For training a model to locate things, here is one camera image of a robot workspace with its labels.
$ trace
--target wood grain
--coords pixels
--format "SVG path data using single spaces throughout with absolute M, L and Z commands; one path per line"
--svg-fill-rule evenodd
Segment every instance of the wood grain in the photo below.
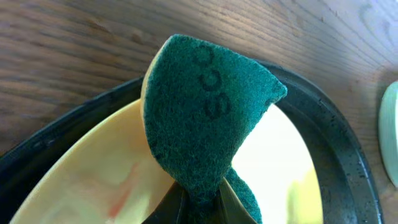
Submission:
M 143 76 L 175 33 L 273 61 L 322 88 L 361 141 L 386 223 L 398 223 L 377 140 L 382 93 L 398 79 L 393 0 L 0 0 L 0 155 Z

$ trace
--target wooden tabletop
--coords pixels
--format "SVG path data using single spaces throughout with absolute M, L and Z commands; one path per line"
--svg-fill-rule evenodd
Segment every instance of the wooden tabletop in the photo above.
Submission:
M 143 76 L 176 33 L 316 83 L 357 134 L 386 223 L 398 223 L 398 191 L 377 139 L 382 94 L 398 79 L 395 0 L 1 0 L 0 155 L 84 101 Z

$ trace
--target cream colored plate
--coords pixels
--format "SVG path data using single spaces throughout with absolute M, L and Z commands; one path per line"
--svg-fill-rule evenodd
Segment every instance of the cream colored plate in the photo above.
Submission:
M 141 223 L 174 181 L 150 154 L 140 100 L 72 146 L 26 198 L 11 223 Z M 322 223 L 320 191 L 300 134 L 271 106 L 233 160 L 264 223 Z

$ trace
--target wooden table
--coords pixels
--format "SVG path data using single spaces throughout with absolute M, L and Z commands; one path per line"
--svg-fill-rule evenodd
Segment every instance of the wooden table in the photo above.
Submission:
M 0 0 L 0 155 L 68 110 L 143 76 L 181 33 L 267 59 L 322 88 L 355 130 L 386 223 L 398 191 L 383 168 L 377 114 L 398 79 L 394 0 Z

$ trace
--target black tray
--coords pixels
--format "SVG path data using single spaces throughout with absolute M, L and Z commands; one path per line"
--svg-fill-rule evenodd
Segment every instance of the black tray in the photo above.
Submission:
M 321 188 L 324 222 L 383 223 L 368 163 L 343 115 L 306 79 L 261 63 L 289 90 L 277 106 L 297 127 L 310 151 Z M 77 140 L 138 99 L 141 84 L 141 78 L 131 80 L 97 96 L 0 158 L 0 223 L 9 222 L 36 183 Z

